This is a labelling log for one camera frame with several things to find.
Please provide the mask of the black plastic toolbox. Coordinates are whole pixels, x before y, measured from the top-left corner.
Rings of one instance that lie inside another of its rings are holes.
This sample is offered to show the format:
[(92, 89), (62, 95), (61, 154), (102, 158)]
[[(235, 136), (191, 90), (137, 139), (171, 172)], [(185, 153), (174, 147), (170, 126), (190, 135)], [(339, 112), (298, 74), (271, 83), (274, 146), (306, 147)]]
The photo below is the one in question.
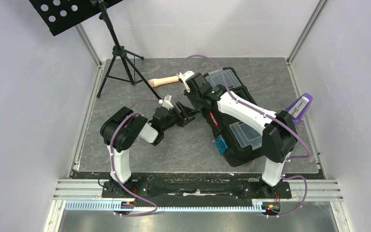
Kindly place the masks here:
[[(221, 85), (220, 92), (226, 93), (220, 71), (202, 74), (212, 86)], [(215, 146), (232, 167), (238, 167), (263, 156), (262, 136), (255, 129), (238, 119), (210, 107), (194, 107), (200, 111), (210, 126)]]

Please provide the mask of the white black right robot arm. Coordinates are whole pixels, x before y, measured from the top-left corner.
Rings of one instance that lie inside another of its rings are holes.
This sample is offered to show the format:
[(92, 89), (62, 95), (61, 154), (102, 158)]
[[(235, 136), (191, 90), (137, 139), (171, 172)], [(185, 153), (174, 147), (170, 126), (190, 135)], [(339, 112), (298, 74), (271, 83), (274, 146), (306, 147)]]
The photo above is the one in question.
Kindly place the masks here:
[[(220, 71), (221, 82), (213, 86), (201, 73), (188, 71), (177, 73), (183, 83), (184, 95), (193, 107), (200, 110), (212, 128), (215, 138), (226, 144), (224, 157), (231, 166), (241, 166), (249, 161), (265, 157), (265, 168), (260, 178), (260, 192), (272, 197), (279, 191), (285, 163), (298, 139), (289, 112), (274, 112), (257, 106), (247, 99), (245, 87), (234, 87)], [(242, 145), (234, 133), (238, 124), (253, 129), (256, 138)]]

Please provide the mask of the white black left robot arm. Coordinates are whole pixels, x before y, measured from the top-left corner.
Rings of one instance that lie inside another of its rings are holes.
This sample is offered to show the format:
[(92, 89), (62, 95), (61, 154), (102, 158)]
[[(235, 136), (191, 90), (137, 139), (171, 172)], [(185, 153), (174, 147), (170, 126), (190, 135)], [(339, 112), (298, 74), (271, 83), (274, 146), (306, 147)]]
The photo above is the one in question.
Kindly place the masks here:
[(177, 101), (173, 107), (162, 103), (151, 119), (126, 106), (111, 116), (102, 125), (100, 135), (111, 157), (110, 176), (115, 182), (114, 192), (120, 197), (127, 197), (132, 192), (132, 184), (128, 181), (132, 176), (129, 151), (137, 138), (156, 146), (164, 138), (165, 131), (174, 126), (186, 126), (198, 113), (198, 110)]

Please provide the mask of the purple plastic scraper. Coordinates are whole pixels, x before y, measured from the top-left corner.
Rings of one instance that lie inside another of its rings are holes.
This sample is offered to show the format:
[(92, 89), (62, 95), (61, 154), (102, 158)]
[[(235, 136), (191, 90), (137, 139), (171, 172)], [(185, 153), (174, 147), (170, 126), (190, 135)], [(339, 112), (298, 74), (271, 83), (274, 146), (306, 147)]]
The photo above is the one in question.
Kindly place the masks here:
[(291, 115), (294, 125), (299, 124), (303, 119), (312, 100), (312, 95), (304, 93), (285, 109)]

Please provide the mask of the black tripod music stand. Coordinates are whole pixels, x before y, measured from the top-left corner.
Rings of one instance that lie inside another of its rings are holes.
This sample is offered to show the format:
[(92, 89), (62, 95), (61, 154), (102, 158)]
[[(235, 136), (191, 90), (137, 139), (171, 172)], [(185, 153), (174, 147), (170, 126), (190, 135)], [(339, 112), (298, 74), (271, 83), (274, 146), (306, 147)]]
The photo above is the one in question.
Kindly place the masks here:
[(108, 15), (108, 8), (119, 4), (120, 0), (31, 0), (30, 3), (37, 11), (39, 16), (48, 26), (50, 32), (53, 36), (57, 36), (62, 32), (77, 26), (78, 24), (86, 21), (87, 19), (99, 15), (99, 19), (102, 20), (111, 35), (113, 41), (112, 48), (112, 62), (117, 57), (121, 59), (121, 62), (126, 70), (128, 80), (110, 76), (110, 70), (106, 72), (106, 76), (102, 81), (100, 89), (97, 93), (97, 98), (101, 96), (102, 90), (107, 79), (112, 78), (115, 80), (120, 80), (123, 82), (131, 83), (132, 85), (144, 82), (147, 87), (151, 90), (153, 95), (161, 100), (161, 97), (155, 92), (151, 85), (147, 82), (145, 77), (141, 74), (139, 69), (135, 66), (135, 63), (131, 61), (128, 55), (132, 55), (135, 58), (144, 60), (143, 56), (135, 54), (127, 50), (124, 46), (118, 41), (116, 32), (113, 28), (112, 21)]

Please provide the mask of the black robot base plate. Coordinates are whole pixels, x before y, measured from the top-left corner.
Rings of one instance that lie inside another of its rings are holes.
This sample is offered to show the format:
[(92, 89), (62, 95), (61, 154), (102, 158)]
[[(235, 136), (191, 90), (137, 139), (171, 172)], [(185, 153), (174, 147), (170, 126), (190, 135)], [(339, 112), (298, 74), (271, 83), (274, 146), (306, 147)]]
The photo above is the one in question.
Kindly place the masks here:
[(274, 202), (292, 198), (283, 181), (266, 187), (259, 174), (241, 173), (133, 173), (121, 187), (109, 179), (102, 184), (103, 198), (132, 198), (135, 206), (208, 207), (250, 206), (252, 199)]

